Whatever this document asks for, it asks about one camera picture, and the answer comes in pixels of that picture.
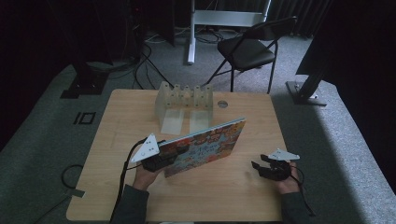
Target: black wall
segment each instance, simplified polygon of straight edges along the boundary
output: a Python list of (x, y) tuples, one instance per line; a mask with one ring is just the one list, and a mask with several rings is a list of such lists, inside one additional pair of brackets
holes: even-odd
[(76, 41), (79, 58), (111, 63), (134, 50), (128, 9), (123, 0), (0, 1), (0, 150), (72, 62), (58, 16)]
[(324, 79), (337, 87), (393, 191), (395, 34), (396, 2), (334, 0), (297, 71), (308, 75), (324, 72)]

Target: human hand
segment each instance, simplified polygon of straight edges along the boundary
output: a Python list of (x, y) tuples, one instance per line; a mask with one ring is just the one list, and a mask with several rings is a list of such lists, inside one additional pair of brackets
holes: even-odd
[(134, 176), (134, 183), (132, 184), (132, 187), (134, 187), (135, 189), (147, 190), (157, 178), (157, 175), (163, 170), (164, 168), (156, 172), (151, 172), (143, 168), (143, 166), (141, 165), (137, 166), (136, 175)]
[[(294, 176), (298, 180), (296, 163), (290, 162), (290, 168), (291, 168), (291, 175)], [(274, 181), (274, 183), (275, 183), (277, 191), (280, 194), (300, 192), (300, 187), (298, 186), (297, 181), (295, 179), (293, 179), (291, 176), (289, 176), (285, 180)]]

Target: stand base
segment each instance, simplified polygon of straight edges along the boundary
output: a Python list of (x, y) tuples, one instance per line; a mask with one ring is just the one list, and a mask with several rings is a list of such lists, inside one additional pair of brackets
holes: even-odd
[(92, 71), (94, 79), (89, 85), (81, 85), (79, 82), (78, 75), (76, 75), (69, 90), (65, 90), (61, 99), (77, 99), (82, 95), (100, 95), (102, 94), (103, 88), (105, 87), (109, 73), (95, 72)]
[(303, 84), (304, 84), (303, 82), (294, 82), (294, 81), (286, 82), (286, 86), (289, 89), (289, 93), (291, 94), (291, 97), (293, 98), (293, 102), (296, 105), (321, 105), (321, 106), (327, 105), (318, 92), (315, 92), (308, 99), (302, 99), (299, 95), (299, 90), (303, 86)]

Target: white table frame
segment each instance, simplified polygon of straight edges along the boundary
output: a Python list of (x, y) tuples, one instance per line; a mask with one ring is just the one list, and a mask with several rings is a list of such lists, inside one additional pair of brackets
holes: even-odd
[(262, 21), (266, 21), (271, 0), (265, 0), (263, 12), (238, 12), (195, 10), (195, 0), (191, 0), (191, 36), (189, 47), (188, 64), (195, 61), (195, 25), (223, 25), (250, 27)]

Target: colorful book cover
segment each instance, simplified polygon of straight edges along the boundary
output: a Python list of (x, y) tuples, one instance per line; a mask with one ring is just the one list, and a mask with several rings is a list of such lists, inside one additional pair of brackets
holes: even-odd
[(165, 169), (165, 177), (229, 156), (245, 122), (244, 118), (235, 119), (160, 144), (161, 155), (179, 154), (175, 162)]

